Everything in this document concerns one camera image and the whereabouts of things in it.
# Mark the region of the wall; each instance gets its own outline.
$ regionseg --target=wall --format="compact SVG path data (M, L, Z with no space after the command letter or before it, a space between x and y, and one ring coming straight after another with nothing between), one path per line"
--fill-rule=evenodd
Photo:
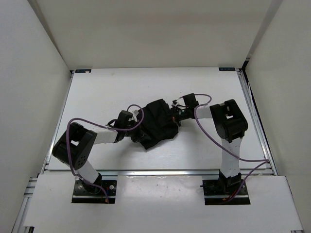
M280 175L311 232L311 2L284 0L246 71Z
M271 2L36 1L70 69L241 67Z
M0 22L0 232L9 233L43 165L70 73L26 0L2 0Z

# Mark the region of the white panel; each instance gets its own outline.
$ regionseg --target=white panel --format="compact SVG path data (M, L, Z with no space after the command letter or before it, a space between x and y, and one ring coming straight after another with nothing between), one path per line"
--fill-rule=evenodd
M235 71L218 68L127 68L93 69L91 73L74 74L57 140L74 117L106 124L118 117L130 104L144 107L164 99L168 104L182 95L206 93L213 97L210 104L235 99L244 113L249 128L241 145L241 158L263 159L263 151L255 132ZM198 97L200 103L207 97ZM201 119L206 130L221 144L212 119ZM95 145L89 161L95 169L219 169L222 150L200 130L195 120L182 122L173 140L160 142L145 150L142 145L125 138L117 144ZM242 168L256 163L240 162ZM52 157L49 169L68 169Z
M37 0L70 69L241 67L271 0Z
M0 1L0 231L40 172L70 73L27 1Z
M301 224L285 177L251 177L251 205L205 206L202 177L119 176L115 204L72 204L74 179L41 175L25 226L34 233L290 233Z
M311 2L285 0L247 66L279 174L311 232Z

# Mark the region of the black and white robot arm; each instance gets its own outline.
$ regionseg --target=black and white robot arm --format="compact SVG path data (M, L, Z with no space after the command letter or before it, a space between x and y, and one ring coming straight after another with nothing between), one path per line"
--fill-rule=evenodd
M118 119L113 120L114 125L108 124L107 128L88 127L74 122L69 128L69 146L72 167L83 183L86 191L92 194L100 192L100 189L89 185L101 185L102 176L87 160L93 145L101 143L117 143L125 136L131 137L133 142L141 143L148 149L159 141L173 138L178 133L178 126L185 119L213 119L216 131L222 139L222 146L234 153L233 157L223 150L222 164L220 168L220 180L223 189L241 183L241 171L239 168L240 145L244 132L247 130L247 121L234 100L225 101L213 106L199 106L195 94L182 97L184 106L180 108L176 100L172 108L164 100L156 100L139 111L121 111ZM139 127L132 131L117 131L118 129L130 129L141 121ZM53 156L69 166L69 154L66 145L66 132L55 144Z

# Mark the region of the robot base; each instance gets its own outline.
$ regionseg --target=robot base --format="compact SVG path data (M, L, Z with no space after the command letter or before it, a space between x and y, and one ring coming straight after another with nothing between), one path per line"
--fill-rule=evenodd
M109 204L116 202L117 181L102 180L102 187L108 195ZM102 191L98 194L91 194L83 188L81 180L76 180L73 188L71 203L98 203L107 204Z
M231 201L225 202L224 199L228 198L239 185L232 188L232 192L224 192L224 189L219 186L218 180L203 180L203 191L205 205L249 205L249 200L246 184Z

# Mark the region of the white wall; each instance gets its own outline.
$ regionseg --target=white wall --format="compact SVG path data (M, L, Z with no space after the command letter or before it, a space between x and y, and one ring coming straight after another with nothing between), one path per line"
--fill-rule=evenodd
M284 0L246 71L280 175L311 232L311 1Z
M0 232L40 172L70 73L26 0L0 1Z
M70 69L242 67L271 0L37 0Z

